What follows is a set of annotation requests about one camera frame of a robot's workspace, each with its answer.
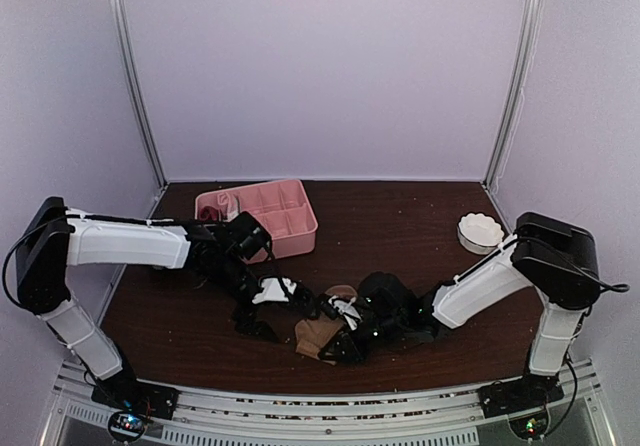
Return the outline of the pink patterned sock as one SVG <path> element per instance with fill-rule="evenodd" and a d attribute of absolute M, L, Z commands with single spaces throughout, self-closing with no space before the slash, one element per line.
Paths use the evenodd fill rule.
<path fill-rule="evenodd" d="M 241 199 L 236 192 L 220 192 L 216 197 L 218 217 L 221 221 L 231 221 L 241 212 Z"/>

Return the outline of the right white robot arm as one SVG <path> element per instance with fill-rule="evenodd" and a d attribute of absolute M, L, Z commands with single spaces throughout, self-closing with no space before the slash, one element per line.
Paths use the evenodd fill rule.
<path fill-rule="evenodd" d="M 479 312 L 528 287 L 545 297 L 528 355 L 527 374 L 513 385 L 519 406 L 535 406 L 551 390 L 582 317 L 601 295 L 595 240 L 577 226 L 534 212 L 522 214 L 514 233 L 465 272 L 423 296 L 397 276 L 374 272 L 348 302 L 326 302 L 345 326 L 318 353 L 322 360 L 363 361 L 374 344 L 400 337 L 433 342 Z"/>

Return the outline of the tan ribbed sock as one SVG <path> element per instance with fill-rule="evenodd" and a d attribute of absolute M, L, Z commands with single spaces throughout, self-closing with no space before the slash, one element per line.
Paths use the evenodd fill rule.
<path fill-rule="evenodd" d="M 337 296 L 341 300 L 349 301 L 357 296 L 357 291 L 349 285 L 334 285 L 325 291 L 331 298 Z M 318 319 L 304 319 L 299 321 L 294 330 L 296 336 L 296 353 L 318 360 L 318 353 L 344 327 L 343 319 L 330 319 L 321 313 Z"/>

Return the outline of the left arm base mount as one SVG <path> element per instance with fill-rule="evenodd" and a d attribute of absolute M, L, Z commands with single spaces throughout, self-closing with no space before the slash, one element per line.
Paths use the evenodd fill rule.
<path fill-rule="evenodd" d="M 156 419 L 172 419 L 178 398 L 175 388 L 145 382 L 139 383 L 128 398 L 99 385 L 93 387 L 91 394 L 93 402 L 114 409 L 107 419 L 107 431 L 120 443 L 141 439 Z"/>

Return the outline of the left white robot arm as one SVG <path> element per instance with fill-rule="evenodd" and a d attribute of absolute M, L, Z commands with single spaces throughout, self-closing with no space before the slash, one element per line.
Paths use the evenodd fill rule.
<path fill-rule="evenodd" d="M 44 321 L 105 382 L 106 395 L 123 410 L 137 408 L 144 390 L 125 370 L 125 358 L 96 325 L 66 284 L 70 266 L 115 264 L 192 270 L 220 284 L 247 311 L 268 300 L 286 301 L 282 278 L 263 286 L 248 260 L 271 255 L 272 239 L 248 212 L 230 221 L 136 219 L 91 214 L 47 198 L 22 236 L 6 253 L 1 269 L 16 268 L 16 285 L 4 290 L 19 308 Z"/>

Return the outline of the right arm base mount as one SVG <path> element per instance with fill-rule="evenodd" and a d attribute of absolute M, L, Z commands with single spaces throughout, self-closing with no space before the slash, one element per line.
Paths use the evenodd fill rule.
<path fill-rule="evenodd" d="M 551 429 L 548 406 L 564 398 L 556 377 L 524 375 L 495 381 L 478 391 L 486 419 L 505 416 L 511 432 L 526 441 L 541 440 Z"/>

